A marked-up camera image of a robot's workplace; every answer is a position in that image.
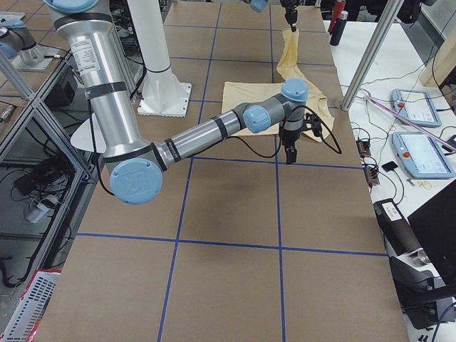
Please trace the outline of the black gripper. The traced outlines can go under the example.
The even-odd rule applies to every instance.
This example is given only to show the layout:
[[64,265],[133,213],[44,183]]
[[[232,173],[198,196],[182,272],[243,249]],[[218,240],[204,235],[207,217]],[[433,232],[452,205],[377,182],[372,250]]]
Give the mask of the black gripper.
[[302,132],[312,131],[316,138],[321,137],[321,119],[316,114],[305,113],[298,119],[285,119],[279,123],[280,145],[286,149],[286,164],[296,162],[297,151],[295,142]]
[[291,31],[295,32],[296,31],[296,22],[297,22],[297,17],[298,17],[298,1],[297,0],[281,0],[280,1],[281,6],[285,9],[285,14],[284,17],[287,21],[288,24],[291,24]]

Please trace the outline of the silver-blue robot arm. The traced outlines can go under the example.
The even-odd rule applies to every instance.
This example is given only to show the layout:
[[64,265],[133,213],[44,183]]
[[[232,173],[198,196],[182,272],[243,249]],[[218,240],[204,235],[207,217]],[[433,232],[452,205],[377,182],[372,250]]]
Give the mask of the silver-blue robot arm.
[[[245,1],[245,3],[249,4],[251,9],[253,9],[257,13],[261,13],[266,5],[268,4],[267,0],[251,0]],[[298,19],[298,10],[297,8],[300,6],[299,0],[280,0],[279,1],[282,8],[285,9],[284,17],[290,26],[292,32],[296,31],[296,22]]]
[[125,78],[122,48],[113,41],[115,25],[107,1],[49,1],[57,33],[71,48],[90,105],[89,121],[97,123],[110,173],[110,190],[128,204],[153,200],[162,188],[169,166],[197,155],[248,129],[260,133],[279,126],[280,147],[294,163],[295,143],[302,132],[321,137],[323,121],[307,107],[307,83],[285,81],[278,94],[259,103],[241,103],[178,135],[150,142],[143,138],[133,107],[133,93]]

